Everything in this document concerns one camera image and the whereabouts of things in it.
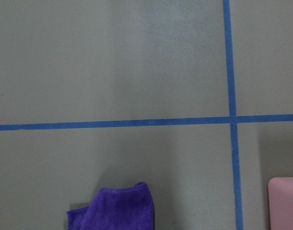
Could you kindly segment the purple cloth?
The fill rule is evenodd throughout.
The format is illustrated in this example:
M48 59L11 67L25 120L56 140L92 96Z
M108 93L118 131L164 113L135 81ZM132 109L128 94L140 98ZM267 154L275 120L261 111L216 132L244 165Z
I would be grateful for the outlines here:
M69 230L153 230L154 203L145 182L102 188L86 207L67 212Z

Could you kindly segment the pink plastic tray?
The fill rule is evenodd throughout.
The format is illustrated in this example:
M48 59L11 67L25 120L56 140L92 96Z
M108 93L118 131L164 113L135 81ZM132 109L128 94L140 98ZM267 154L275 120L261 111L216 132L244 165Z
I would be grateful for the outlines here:
M293 230L293 177L275 177L268 183L270 229Z

